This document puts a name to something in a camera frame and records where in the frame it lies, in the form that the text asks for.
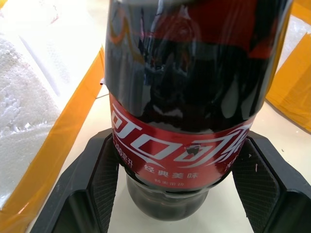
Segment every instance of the orange tape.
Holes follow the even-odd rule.
[[[7,0],[0,0],[0,9],[4,6]]]
[[[0,211],[0,232],[25,232],[40,210],[87,117],[104,76],[101,48],[22,180]]]
[[[311,25],[311,0],[296,0],[293,3],[292,15]]]
[[[267,100],[311,132],[311,35],[304,35],[275,75]]]

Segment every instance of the bottle bottom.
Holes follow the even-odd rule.
[[[127,188],[135,205],[146,215],[162,221],[179,221],[196,212],[205,201],[208,191],[190,195],[171,195],[143,187],[129,176]]]

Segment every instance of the dark liquid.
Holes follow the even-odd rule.
[[[106,83],[129,113],[168,131],[208,133],[259,111],[288,1],[124,2],[111,4]]]

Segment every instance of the coca-cola logo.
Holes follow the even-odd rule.
[[[197,135],[180,134],[155,129],[129,115],[117,102],[111,104],[114,136],[129,151],[147,163],[162,168],[192,168],[226,163],[237,155],[250,123],[229,131]]]

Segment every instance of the white surface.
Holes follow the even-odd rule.
[[[103,85],[101,90],[99,91],[98,97],[102,97],[108,94],[109,94],[108,88],[106,87],[106,85]]]
[[[10,0],[1,9],[0,209],[100,51],[92,18],[75,3]]]
[[[109,233],[251,233],[252,228],[230,174],[211,189],[201,208],[177,222],[152,219],[133,203],[126,187],[126,174],[119,172],[118,187]]]
[[[37,62],[63,110],[102,46],[87,10],[74,0],[10,0],[3,15]]]
[[[17,36],[0,30],[0,209],[60,114],[54,92],[27,55]]]

